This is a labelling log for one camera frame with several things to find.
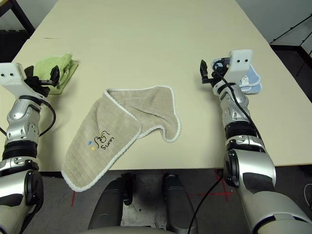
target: beige towel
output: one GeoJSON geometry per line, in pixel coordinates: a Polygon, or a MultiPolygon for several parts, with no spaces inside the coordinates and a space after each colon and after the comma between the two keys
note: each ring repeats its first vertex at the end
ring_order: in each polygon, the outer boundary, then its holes
{"type": "Polygon", "coordinates": [[[140,90],[106,90],[78,129],[62,166],[75,191],[93,186],[139,138],[162,130],[166,142],[180,134],[173,91],[167,86],[140,90]]]}

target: embroidered logo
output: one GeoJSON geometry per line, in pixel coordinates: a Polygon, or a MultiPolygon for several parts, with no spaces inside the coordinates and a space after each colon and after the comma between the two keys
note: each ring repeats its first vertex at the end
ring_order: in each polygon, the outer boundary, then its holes
{"type": "MultiPolygon", "coordinates": [[[[113,137],[110,137],[111,134],[108,133],[107,131],[102,131],[101,132],[101,136],[96,136],[94,138],[94,143],[96,146],[91,147],[91,150],[94,151],[97,148],[102,148],[103,150],[106,150],[109,145],[112,143],[112,141],[114,140],[113,137]]],[[[93,142],[90,140],[88,141],[88,145],[91,145],[93,142]]]]}

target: black table leg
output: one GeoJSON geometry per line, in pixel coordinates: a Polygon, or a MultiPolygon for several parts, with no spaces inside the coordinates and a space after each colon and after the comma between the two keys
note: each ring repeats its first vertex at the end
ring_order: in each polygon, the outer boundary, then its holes
{"type": "Polygon", "coordinates": [[[15,14],[15,16],[19,19],[23,27],[26,29],[29,36],[31,36],[34,33],[35,28],[31,24],[25,13],[23,12],[23,10],[21,9],[20,5],[16,2],[16,0],[10,0],[10,2],[12,4],[11,10],[15,14]]]}

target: light green cloth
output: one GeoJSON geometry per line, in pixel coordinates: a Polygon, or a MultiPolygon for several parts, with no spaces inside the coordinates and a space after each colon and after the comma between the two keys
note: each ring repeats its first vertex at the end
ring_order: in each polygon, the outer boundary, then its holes
{"type": "Polygon", "coordinates": [[[72,77],[78,63],[72,60],[72,55],[66,53],[63,56],[52,56],[36,63],[34,67],[34,76],[39,79],[50,79],[50,73],[55,66],[59,68],[59,83],[57,87],[49,86],[50,93],[53,95],[61,94],[70,77],[72,77]]]}

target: black cable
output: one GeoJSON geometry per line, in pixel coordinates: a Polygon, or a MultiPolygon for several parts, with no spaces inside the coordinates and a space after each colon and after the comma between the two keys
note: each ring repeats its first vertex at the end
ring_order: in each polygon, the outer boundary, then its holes
{"type": "Polygon", "coordinates": [[[46,105],[47,107],[49,107],[49,109],[52,111],[53,113],[53,121],[52,123],[50,124],[50,126],[44,130],[42,133],[40,133],[39,137],[42,136],[43,134],[45,134],[46,132],[48,132],[54,125],[56,119],[57,119],[57,114],[55,113],[55,110],[53,109],[53,107],[50,105],[49,102],[45,101],[45,100],[42,100],[42,99],[38,99],[38,101],[40,101],[41,103],[43,103],[44,105],[46,105]]]}
{"type": "Polygon", "coordinates": [[[195,211],[195,213],[194,213],[194,215],[193,215],[193,217],[192,217],[192,220],[191,220],[191,222],[190,222],[190,225],[189,225],[189,229],[188,229],[188,231],[187,231],[187,234],[190,234],[190,232],[191,232],[192,224],[193,224],[193,222],[194,222],[194,220],[195,220],[195,218],[196,218],[196,214],[197,214],[197,212],[199,211],[199,208],[200,208],[201,204],[203,204],[204,200],[205,200],[206,197],[209,195],[209,193],[215,188],[215,186],[218,185],[218,183],[219,183],[222,179],[223,179],[223,176],[221,176],[221,177],[217,180],[217,182],[214,183],[214,185],[206,192],[206,194],[204,195],[204,197],[203,197],[202,200],[200,201],[200,203],[199,203],[199,205],[197,206],[196,211],[195,211]]]}
{"type": "Polygon", "coordinates": [[[6,132],[0,127],[0,132],[2,132],[6,136],[6,132]]]}
{"type": "Polygon", "coordinates": [[[254,130],[256,131],[258,137],[262,140],[262,137],[261,137],[261,135],[260,135],[260,132],[258,131],[258,129],[257,129],[256,125],[254,124],[252,118],[249,116],[249,114],[246,113],[246,111],[240,106],[240,104],[239,104],[238,101],[236,100],[235,93],[234,93],[234,89],[229,85],[229,83],[225,80],[225,78],[223,78],[223,76],[220,75],[219,72],[217,72],[217,70],[216,70],[216,68],[215,68],[215,65],[216,65],[217,63],[220,63],[220,62],[221,62],[221,60],[218,60],[218,61],[216,61],[216,62],[214,63],[214,65],[213,65],[213,70],[214,70],[214,72],[224,81],[224,83],[225,83],[225,84],[227,85],[227,87],[230,89],[235,104],[236,104],[236,105],[238,106],[238,108],[244,113],[244,115],[246,116],[246,118],[249,120],[250,124],[253,126],[254,130]]]}
{"type": "Polygon", "coordinates": [[[298,25],[302,24],[304,21],[306,21],[307,19],[311,18],[312,14],[308,17],[306,17],[304,20],[302,20],[301,22],[299,22],[298,24],[296,24],[294,27],[291,27],[288,31],[286,31],[285,33],[283,33],[282,35],[280,35],[279,37],[273,39],[273,41],[271,41],[269,44],[271,44],[272,42],[276,41],[277,39],[279,39],[280,37],[284,36],[286,33],[288,33],[289,31],[291,31],[292,29],[294,29],[295,27],[297,27],[298,25]]]}
{"type": "Polygon", "coordinates": [[[299,46],[301,46],[311,36],[311,34],[312,32],[310,32],[309,35],[307,35],[307,37],[302,40],[299,46]]]}

